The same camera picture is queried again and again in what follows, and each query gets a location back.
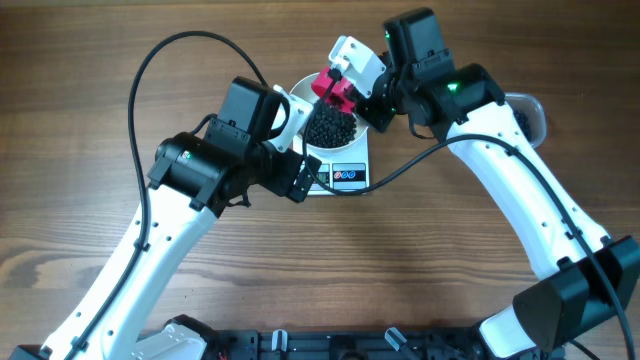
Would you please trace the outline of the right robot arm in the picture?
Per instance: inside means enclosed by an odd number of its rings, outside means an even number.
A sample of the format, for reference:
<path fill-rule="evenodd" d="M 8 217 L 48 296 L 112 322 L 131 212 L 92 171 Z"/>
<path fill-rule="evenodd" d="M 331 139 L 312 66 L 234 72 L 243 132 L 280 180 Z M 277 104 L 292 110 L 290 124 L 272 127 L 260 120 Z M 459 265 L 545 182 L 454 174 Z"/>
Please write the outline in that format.
<path fill-rule="evenodd" d="M 384 70 L 366 90 L 361 115 L 379 130 L 395 115 L 429 128 L 494 199 L 537 276 L 480 323 L 489 356 L 552 352 L 610 318 L 631 343 L 625 311 L 639 279 L 638 243 L 613 240 L 573 201 L 489 73 L 478 64 L 454 65 L 431 9 L 390 18 L 384 31 Z"/>

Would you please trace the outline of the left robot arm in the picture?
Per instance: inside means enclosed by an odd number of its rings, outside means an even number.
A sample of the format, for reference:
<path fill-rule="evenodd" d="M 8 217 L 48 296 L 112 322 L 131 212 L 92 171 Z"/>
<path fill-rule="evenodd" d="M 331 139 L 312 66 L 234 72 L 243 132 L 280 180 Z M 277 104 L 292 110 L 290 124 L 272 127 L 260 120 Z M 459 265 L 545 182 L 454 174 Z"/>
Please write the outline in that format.
<path fill-rule="evenodd" d="M 204 359 L 216 334 L 187 316 L 140 333 L 191 248 L 233 198 L 259 184 L 305 199 L 320 163 L 290 149 L 312 105 L 281 87 L 238 77 L 204 138 L 183 132 L 158 148 L 150 183 L 112 256 L 74 312 L 41 345 L 19 345 L 14 359 Z"/>

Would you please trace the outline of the pink measuring scoop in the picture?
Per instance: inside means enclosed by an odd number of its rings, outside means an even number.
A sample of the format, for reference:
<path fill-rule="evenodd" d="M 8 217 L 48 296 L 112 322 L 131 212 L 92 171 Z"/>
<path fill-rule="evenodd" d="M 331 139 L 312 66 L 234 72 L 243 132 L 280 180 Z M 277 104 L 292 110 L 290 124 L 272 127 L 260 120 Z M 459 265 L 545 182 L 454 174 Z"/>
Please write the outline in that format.
<path fill-rule="evenodd" d="M 322 98 L 329 86 L 332 78 L 329 76 L 329 67 L 325 67 L 311 83 L 312 91 Z M 355 108 L 355 86 L 347 79 L 341 78 L 327 95 L 325 102 L 336 107 L 343 113 L 351 114 Z"/>

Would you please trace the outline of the black beans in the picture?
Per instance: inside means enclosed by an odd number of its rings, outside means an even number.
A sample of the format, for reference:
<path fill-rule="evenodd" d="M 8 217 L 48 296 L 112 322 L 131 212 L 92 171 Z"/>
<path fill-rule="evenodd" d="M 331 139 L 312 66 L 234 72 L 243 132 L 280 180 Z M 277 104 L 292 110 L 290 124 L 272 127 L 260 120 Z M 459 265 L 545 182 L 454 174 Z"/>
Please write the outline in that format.
<path fill-rule="evenodd" d="M 356 118 L 352 114 L 323 104 L 311 120 L 306 141 L 318 148 L 339 148 L 353 141 L 356 132 Z"/>

